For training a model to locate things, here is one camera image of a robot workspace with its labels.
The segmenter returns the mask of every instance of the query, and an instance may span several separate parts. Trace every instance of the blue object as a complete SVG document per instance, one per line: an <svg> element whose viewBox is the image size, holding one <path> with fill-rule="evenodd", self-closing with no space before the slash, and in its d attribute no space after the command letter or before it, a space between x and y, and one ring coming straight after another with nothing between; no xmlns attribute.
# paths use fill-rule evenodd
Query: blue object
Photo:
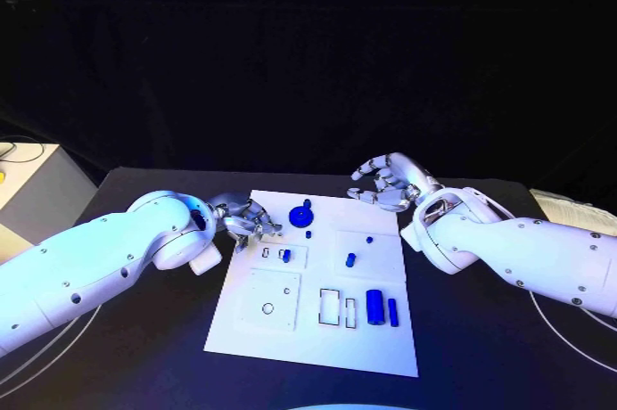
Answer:
<svg viewBox="0 0 617 410"><path fill-rule="evenodd" d="M312 223L312 219L311 202L304 199L301 207L295 207L289 211L289 223L292 226L302 228Z"/></svg>
<svg viewBox="0 0 617 410"><path fill-rule="evenodd" d="M366 292L366 315L370 325L383 325L386 323L383 315L383 295L379 290Z"/></svg>
<svg viewBox="0 0 617 410"><path fill-rule="evenodd" d="M347 261L344 262L346 267L353 267L353 262L356 261L356 255L350 252L347 256Z"/></svg>
<svg viewBox="0 0 617 410"><path fill-rule="evenodd" d="M387 299L389 325L397 327L396 301Z"/></svg>

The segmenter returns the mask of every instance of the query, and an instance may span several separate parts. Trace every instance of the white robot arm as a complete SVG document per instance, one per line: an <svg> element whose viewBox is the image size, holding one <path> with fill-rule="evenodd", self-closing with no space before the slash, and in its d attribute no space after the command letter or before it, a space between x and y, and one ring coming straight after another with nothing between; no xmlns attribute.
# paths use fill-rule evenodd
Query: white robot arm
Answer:
<svg viewBox="0 0 617 410"><path fill-rule="evenodd" d="M203 202L158 191L11 258L0 266L0 357L129 288L149 261L160 270L188 263L201 275L220 262L211 238L223 228L239 251L279 225L239 194Z"/></svg>
<svg viewBox="0 0 617 410"><path fill-rule="evenodd" d="M519 288L606 316L617 316L617 238L533 218L514 218L477 190L442 187L400 153L369 160L351 178L380 169L377 192L354 199L399 212L416 209L400 236L448 274L478 258ZM501 219L495 210L508 218Z"/></svg>

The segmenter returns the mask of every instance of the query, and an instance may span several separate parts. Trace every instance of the black background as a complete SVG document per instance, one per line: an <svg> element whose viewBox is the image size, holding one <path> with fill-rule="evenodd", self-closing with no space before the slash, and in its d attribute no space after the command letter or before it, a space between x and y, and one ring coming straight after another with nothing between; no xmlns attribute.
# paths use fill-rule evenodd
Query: black background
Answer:
<svg viewBox="0 0 617 410"><path fill-rule="evenodd" d="M116 166L348 174L405 152L615 207L615 0L20 0L0 131Z"/></svg>
<svg viewBox="0 0 617 410"><path fill-rule="evenodd" d="M121 168L109 174L79 221L125 210L139 195L158 189L173 188L203 199L250 189L340 196L350 183L346 176ZM520 184L452 179L442 183L474 186L503 201L514 215L542 218L540 207ZM360 186L370 184L364 178ZM405 226L409 219L410 210L397 215L397 225ZM614 373L563 345L540 320L529 294L481 263L455 275L444 274L406 244L419 378L203 352L233 241L217 234L214 244L223 260L203 275L194 276L187 266L164 272L154 266L147 268L135 286L102 305L62 359L2 398L1 406L282 410L363 403L448 410L614 408ZM615 366L614 333L589 322L575 307L537 299L568 339ZM54 334L2 357L0 377ZM70 339L57 343L1 391L38 370Z"/></svg>

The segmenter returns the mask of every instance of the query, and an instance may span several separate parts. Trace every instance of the black table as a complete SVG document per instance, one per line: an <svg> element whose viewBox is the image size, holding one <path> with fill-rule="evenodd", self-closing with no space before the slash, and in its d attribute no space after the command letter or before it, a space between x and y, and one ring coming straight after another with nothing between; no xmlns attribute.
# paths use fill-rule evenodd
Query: black table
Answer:
<svg viewBox="0 0 617 410"><path fill-rule="evenodd" d="M369 188L371 180L364 180L361 186ZM470 185L517 216L543 218L520 184L462 179L444 179L442 183ZM350 185L346 176L119 168L105 178L79 222L124 211L138 196L160 189L201 199L252 189L344 197ZM397 216L400 227L409 219L410 212ZM233 242L219 234L214 243L223 255L220 265L201 276L187 266L165 272L149 266L134 288L102 305L64 356L0 406L286 409L363 403L410 408L562 409L617 405L617 374L563 345L540 321L527 293L506 284L481 263L454 276L444 274L406 244L418 379L203 352ZM585 322L579 311L544 298L539 302L575 335ZM83 316L76 326L87 319ZM0 360L0 375L54 334L47 333ZM602 334L593 334L593 341L608 347L615 337ZM69 341L70 337L59 340L57 347ZM57 350L49 353L18 380L41 368ZM2 390L13 384L2 385Z"/></svg>

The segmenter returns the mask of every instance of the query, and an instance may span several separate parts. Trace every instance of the rectangular outline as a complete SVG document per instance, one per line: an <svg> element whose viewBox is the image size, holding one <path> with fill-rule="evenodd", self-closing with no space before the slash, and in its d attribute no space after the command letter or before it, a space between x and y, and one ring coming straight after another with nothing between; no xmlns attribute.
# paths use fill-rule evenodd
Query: rectangular outline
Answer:
<svg viewBox="0 0 617 410"><path fill-rule="evenodd" d="M347 311L344 312L344 328L350 328L350 329L356 329L356 325L357 325L357 306L356 306L356 299L344 299L344 308L347 309L347 301L351 300L353 301L353 327L347 326Z"/></svg>
<svg viewBox="0 0 617 410"><path fill-rule="evenodd" d="M337 299L338 299L338 320L337 320L335 324L330 324L330 323L322 323L321 322L321 298L324 297L321 291L333 291L337 294ZM331 290L328 288L321 288L318 290L318 323L322 324L322 325L340 325L340 291L338 290Z"/></svg>

